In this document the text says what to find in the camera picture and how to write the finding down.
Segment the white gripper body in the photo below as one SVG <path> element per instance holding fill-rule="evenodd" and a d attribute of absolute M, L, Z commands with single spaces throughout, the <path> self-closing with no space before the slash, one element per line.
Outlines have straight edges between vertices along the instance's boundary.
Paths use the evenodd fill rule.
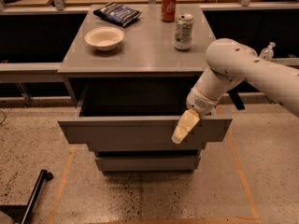
<path fill-rule="evenodd" d="M 205 97 L 205 95 L 195 87 L 191 89 L 186 99 L 187 108 L 196 111 L 201 116 L 210 113 L 217 103 L 218 100 Z"/>

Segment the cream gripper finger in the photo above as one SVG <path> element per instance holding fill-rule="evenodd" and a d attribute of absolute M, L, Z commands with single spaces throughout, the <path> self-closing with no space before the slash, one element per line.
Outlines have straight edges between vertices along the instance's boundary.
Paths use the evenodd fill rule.
<path fill-rule="evenodd" d="M 200 116 L 197 112 L 192 109 L 186 110 L 179 118 L 178 124 L 172 135 L 172 141 L 175 144 L 180 144 L 199 120 Z"/>

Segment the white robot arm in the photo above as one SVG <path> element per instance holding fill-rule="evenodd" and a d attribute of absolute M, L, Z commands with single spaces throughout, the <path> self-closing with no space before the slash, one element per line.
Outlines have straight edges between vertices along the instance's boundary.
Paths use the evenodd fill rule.
<path fill-rule="evenodd" d="M 181 143 L 223 94 L 245 81 L 299 117 L 299 70 L 260 58 L 256 51 L 229 38 L 212 42 L 207 67 L 186 99 L 172 141 Z"/>

